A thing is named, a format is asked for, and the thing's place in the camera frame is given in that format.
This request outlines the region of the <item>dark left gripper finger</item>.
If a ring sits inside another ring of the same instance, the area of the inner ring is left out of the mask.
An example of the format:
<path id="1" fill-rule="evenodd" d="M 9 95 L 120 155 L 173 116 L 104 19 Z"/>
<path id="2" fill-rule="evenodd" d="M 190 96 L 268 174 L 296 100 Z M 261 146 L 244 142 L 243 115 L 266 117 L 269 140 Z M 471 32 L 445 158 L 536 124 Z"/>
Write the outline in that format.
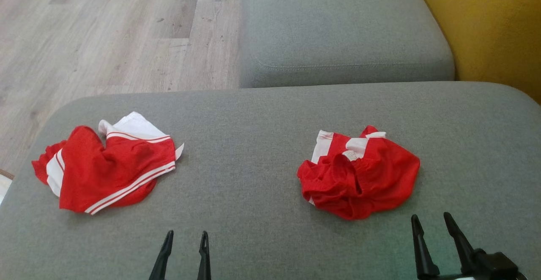
<path id="1" fill-rule="evenodd" d="M 149 280 L 164 280 L 166 278 L 167 263 L 172 251 L 173 238 L 174 230 L 168 231 L 150 273 Z"/>
<path id="2" fill-rule="evenodd" d="M 199 254 L 201 256 L 201 260 L 199 263 L 197 280 L 211 280 L 210 247 L 207 231 L 202 232 Z"/>

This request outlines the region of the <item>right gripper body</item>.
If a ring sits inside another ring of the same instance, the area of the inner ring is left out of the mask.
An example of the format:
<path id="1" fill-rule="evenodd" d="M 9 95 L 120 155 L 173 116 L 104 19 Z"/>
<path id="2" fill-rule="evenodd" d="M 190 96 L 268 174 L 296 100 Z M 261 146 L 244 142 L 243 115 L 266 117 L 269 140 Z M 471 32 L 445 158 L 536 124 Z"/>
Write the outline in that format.
<path id="1" fill-rule="evenodd" d="M 474 270 L 471 274 L 440 275 L 429 252 L 423 254 L 423 280 L 527 280 L 518 266 L 501 252 L 474 250 L 471 254 Z"/>

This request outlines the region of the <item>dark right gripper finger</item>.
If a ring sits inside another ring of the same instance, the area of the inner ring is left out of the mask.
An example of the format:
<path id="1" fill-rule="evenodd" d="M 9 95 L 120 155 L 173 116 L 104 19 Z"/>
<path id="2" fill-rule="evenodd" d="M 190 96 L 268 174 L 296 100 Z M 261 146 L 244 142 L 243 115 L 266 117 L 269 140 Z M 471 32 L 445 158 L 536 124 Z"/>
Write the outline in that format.
<path id="1" fill-rule="evenodd" d="M 470 242 L 465 237 L 465 234 L 460 230 L 449 212 L 444 212 L 444 220 L 446 227 L 448 228 L 448 233 L 454 240 L 462 274 L 473 275 L 479 270 L 475 257 L 486 252 L 481 248 L 474 249 L 471 246 Z"/>
<path id="2" fill-rule="evenodd" d="M 416 214 L 411 217 L 411 226 L 417 278 L 436 279 L 439 277 L 440 271 L 437 265 L 433 263 L 424 239 L 423 227 Z"/>

